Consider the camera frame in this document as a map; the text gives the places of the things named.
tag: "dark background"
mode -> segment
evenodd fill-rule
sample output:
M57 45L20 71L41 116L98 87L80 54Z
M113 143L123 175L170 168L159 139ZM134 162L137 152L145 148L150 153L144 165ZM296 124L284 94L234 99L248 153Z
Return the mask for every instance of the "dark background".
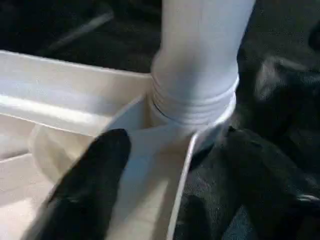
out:
M319 69L308 44L319 13L318 0L257 0L242 49ZM161 0L0 0L0 48L13 52L149 72L160 31Z

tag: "dark cloth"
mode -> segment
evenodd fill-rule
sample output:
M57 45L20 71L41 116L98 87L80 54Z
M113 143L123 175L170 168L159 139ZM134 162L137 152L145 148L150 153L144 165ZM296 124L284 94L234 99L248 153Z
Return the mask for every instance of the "dark cloth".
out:
M258 143L265 150L257 154L254 144L246 144L257 141L252 134L224 147L216 142L210 155L188 175L176 240L196 236L208 240L258 239L239 197L241 191L228 171L227 163L239 161L238 158L289 162L305 174L312 186L317 188L320 183L320 73L283 58L270 57L256 66L246 65L245 58L239 61L241 78L231 125L259 134ZM192 225L187 227L190 219Z

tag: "white plastic surface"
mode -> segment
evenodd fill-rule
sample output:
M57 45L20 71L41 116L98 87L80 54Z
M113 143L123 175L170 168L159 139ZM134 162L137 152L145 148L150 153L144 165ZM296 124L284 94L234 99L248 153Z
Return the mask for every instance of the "white plastic surface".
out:
M0 114L97 136L150 88L149 74L0 50Z
M210 125L238 84L237 53L255 0L164 0L154 104L186 125Z

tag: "white plastic pipe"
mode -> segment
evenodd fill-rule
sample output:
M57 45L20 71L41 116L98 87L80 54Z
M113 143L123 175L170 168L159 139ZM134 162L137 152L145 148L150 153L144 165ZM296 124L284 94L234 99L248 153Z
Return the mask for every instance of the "white plastic pipe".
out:
M210 125L235 104L237 53L255 0L162 2L151 99L168 122Z

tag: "white pvc pipe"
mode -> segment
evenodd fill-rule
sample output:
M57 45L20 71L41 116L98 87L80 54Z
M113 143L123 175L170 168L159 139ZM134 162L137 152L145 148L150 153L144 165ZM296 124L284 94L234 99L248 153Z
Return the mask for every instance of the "white pvc pipe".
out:
M239 79L237 53L254 3L162 1L151 99L165 117L183 125L208 125L230 106Z

